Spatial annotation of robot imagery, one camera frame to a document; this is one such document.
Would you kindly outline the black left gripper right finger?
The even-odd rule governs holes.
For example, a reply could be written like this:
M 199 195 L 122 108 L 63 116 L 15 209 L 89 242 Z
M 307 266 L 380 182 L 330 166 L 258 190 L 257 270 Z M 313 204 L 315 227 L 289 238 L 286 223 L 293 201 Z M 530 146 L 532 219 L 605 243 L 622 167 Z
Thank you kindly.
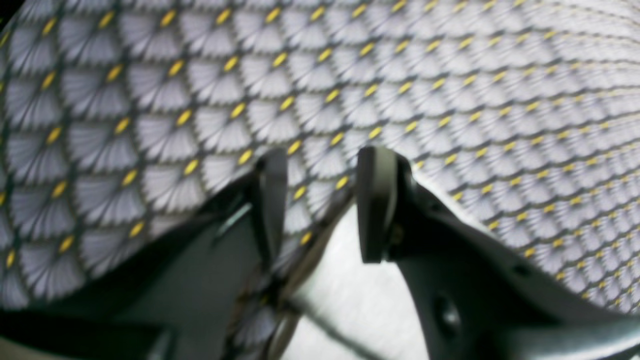
M 418 182 L 411 162 L 365 146 L 356 164 L 359 252 L 395 264 L 430 360 L 632 360 L 639 317 L 590 303 Z

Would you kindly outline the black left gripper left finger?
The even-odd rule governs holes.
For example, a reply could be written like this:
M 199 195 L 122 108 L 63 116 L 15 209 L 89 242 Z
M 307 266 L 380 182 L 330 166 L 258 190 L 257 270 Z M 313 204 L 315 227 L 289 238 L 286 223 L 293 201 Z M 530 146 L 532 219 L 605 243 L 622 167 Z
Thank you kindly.
M 274 148 L 187 221 L 77 292 L 1 312 L 1 337 L 72 360 L 218 360 L 234 303 L 283 239 L 288 156 Z

